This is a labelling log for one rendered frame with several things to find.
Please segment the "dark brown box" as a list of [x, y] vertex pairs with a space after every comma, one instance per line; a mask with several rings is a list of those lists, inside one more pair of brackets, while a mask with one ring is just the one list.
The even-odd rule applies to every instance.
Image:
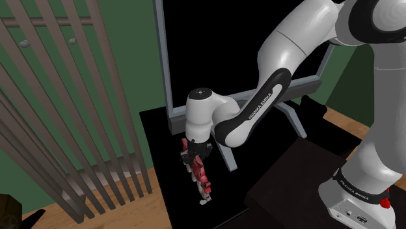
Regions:
[[32, 229], [46, 211], [39, 209], [22, 219], [22, 204], [10, 195], [0, 194], [0, 229]]

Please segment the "television with grey frame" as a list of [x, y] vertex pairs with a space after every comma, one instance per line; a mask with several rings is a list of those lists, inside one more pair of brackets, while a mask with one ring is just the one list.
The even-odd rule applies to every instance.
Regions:
[[187, 95], [197, 87], [243, 107], [258, 82], [257, 53], [272, 33], [293, 42], [297, 64], [281, 101], [314, 93], [332, 47], [312, 29], [332, 0], [154, 0], [169, 128], [185, 131]]

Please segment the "red and white toy figure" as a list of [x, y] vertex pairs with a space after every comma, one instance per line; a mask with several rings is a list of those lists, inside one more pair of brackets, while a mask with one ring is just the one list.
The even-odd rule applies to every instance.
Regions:
[[202, 196], [200, 205], [207, 204], [211, 200], [211, 183], [206, 176], [203, 160], [206, 158], [200, 158], [198, 155], [190, 156], [188, 154], [187, 144], [189, 140], [182, 139], [182, 151], [180, 152], [181, 159], [186, 166], [188, 173], [191, 174], [192, 181], [196, 183], [198, 191]]

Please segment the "black television cabinet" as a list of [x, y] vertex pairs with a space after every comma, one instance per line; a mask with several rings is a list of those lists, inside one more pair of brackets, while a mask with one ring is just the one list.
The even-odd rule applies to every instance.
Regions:
[[282, 111], [271, 109], [249, 139], [232, 149], [236, 170], [227, 168], [215, 140], [209, 139], [213, 149], [203, 164], [211, 200], [204, 205], [180, 156], [184, 133], [170, 132], [165, 107], [143, 111], [140, 117], [172, 229], [270, 229], [244, 199], [299, 137]]

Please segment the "brown wooden slatted railing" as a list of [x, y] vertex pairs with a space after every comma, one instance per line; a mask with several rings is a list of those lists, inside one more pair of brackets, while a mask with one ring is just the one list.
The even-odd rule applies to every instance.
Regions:
[[152, 192], [98, 0], [0, 0], [0, 148], [77, 223]]

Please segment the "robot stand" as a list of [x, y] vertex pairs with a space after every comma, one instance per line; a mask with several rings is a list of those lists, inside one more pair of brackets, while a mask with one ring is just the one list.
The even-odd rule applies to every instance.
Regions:
[[298, 138], [247, 193], [245, 229], [386, 229], [341, 196], [322, 202], [319, 185], [344, 164]]

